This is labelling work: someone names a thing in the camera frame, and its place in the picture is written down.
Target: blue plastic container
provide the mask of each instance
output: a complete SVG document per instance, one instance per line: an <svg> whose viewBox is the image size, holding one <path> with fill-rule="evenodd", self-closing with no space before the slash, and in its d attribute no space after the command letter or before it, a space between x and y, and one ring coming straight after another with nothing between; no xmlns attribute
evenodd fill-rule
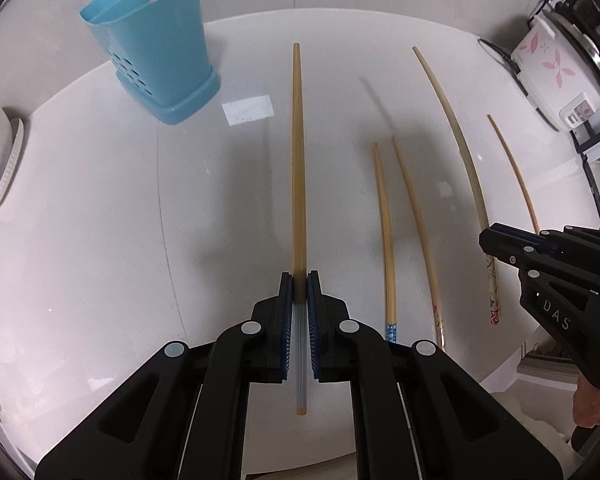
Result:
<svg viewBox="0 0 600 480"><path fill-rule="evenodd" d="M218 92L200 0L93 0L80 16L122 85L163 123L183 121Z"/></svg>

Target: silver rivet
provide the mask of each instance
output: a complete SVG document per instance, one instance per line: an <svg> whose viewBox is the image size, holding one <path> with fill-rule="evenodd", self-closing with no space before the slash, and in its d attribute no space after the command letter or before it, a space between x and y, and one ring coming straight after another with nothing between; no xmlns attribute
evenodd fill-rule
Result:
<svg viewBox="0 0 600 480"><path fill-rule="evenodd" d="M242 324L240 330L242 330L243 334L257 334L262 327L257 321L247 321Z"/></svg>
<svg viewBox="0 0 600 480"><path fill-rule="evenodd" d="M340 330L346 332L347 334L353 334L360 329L360 325L353 321L352 319L345 319L340 322Z"/></svg>
<svg viewBox="0 0 600 480"><path fill-rule="evenodd" d="M436 353L436 346L431 341L419 341L416 351L421 355L433 355Z"/></svg>
<svg viewBox="0 0 600 480"><path fill-rule="evenodd" d="M184 354L184 345L182 343L169 343L164 347L164 354L167 357L178 357Z"/></svg>

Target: white rice cooker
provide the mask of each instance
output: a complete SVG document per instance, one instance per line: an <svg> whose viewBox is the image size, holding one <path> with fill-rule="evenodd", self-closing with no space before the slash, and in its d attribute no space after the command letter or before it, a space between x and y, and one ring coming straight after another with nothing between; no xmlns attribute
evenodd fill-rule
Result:
<svg viewBox="0 0 600 480"><path fill-rule="evenodd" d="M573 130L600 108L598 48L561 14L536 16L511 59L527 98L557 130Z"/></svg>

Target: human hand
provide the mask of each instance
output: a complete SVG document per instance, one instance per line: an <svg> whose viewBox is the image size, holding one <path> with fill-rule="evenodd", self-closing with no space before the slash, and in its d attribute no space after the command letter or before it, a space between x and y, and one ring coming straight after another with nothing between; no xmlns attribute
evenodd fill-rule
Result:
<svg viewBox="0 0 600 480"><path fill-rule="evenodd" d="M583 376L573 394L573 421L583 428L600 426L600 390Z"/></svg>

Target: white table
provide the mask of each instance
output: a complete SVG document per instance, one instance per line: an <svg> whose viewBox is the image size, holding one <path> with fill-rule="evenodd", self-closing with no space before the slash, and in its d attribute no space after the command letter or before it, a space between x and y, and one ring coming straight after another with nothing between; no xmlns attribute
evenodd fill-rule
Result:
<svg viewBox="0 0 600 480"><path fill-rule="evenodd" d="M222 77L193 117L165 126L93 70L28 121L0 208L0 402L14 443L39 460L161 345L214 340L277 293L290 270L292 44L302 44L308 264L351 317L383 332L382 251L371 143L384 160L394 227L398 342L434 339L429 289L397 131L442 286L447 349L476 380L536 328L499 266L502 320L490 325L477 215L456 142L411 47L429 61L464 130L491 222L597 227L579 158L475 36L404 16L284 10L206 26ZM229 126L222 104L270 97L274 116ZM600 185L600 168L594 167ZM251 387L244 472L354 450L348 384L312 381L308 415L292 385Z"/></svg>

